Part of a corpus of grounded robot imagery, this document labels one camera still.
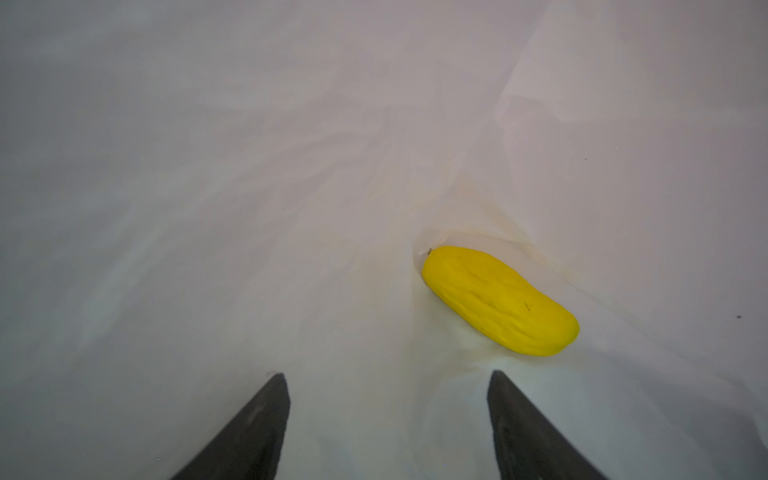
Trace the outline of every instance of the wrinkled yellow skin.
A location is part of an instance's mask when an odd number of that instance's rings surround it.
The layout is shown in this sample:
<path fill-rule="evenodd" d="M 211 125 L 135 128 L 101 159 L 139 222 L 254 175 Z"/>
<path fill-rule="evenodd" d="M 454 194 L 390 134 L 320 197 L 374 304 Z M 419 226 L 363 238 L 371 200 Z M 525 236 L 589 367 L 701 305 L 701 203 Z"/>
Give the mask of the wrinkled yellow skin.
<path fill-rule="evenodd" d="M 422 275 L 464 320 L 510 350 L 554 355 L 578 335 L 573 315 L 487 253 L 461 247 L 434 249 Z"/>

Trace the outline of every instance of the white plastic sheet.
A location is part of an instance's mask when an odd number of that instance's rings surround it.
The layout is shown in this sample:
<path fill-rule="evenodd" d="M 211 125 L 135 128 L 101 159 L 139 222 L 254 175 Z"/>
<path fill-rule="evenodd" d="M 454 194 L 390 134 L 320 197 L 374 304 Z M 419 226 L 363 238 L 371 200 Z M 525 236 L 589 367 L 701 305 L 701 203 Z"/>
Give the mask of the white plastic sheet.
<path fill-rule="evenodd" d="M 282 371 L 280 478 L 497 478 L 497 368 L 610 478 L 768 475 L 761 2 L 0 8 L 4 477 L 167 478 Z"/>

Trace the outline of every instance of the yellow vegetable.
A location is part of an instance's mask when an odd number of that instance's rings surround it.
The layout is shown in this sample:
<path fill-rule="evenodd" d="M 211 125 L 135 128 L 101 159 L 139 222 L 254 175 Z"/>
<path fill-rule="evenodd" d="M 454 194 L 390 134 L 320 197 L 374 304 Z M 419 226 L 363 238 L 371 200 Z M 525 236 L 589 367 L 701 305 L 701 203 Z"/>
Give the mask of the yellow vegetable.
<path fill-rule="evenodd" d="M 487 253 L 436 248 L 427 257 L 422 276 L 464 320 L 510 350 L 554 355 L 578 335 L 573 315 Z"/>

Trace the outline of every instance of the yellow fruit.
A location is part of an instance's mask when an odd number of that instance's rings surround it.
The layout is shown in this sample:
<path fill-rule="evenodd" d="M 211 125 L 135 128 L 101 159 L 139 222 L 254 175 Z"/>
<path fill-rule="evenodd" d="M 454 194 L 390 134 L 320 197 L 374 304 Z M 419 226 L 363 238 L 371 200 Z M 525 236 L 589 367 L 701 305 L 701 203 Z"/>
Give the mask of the yellow fruit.
<path fill-rule="evenodd" d="M 427 257 L 422 276 L 467 323 L 510 350 L 554 355 L 578 335 L 573 315 L 487 253 L 436 248 Z"/>

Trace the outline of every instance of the toy fruit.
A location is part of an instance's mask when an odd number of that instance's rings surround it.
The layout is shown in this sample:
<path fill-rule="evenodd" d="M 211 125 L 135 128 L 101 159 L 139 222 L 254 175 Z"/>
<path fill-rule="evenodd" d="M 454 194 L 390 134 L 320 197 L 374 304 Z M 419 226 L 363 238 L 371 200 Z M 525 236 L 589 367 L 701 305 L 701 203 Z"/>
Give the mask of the toy fruit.
<path fill-rule="evenodd" d="M 427 257 L 422 276 L 467 323 L 510 350 L 554 355 L 578 335 L 573 315 L 487 253 L 436 248 Z"/>

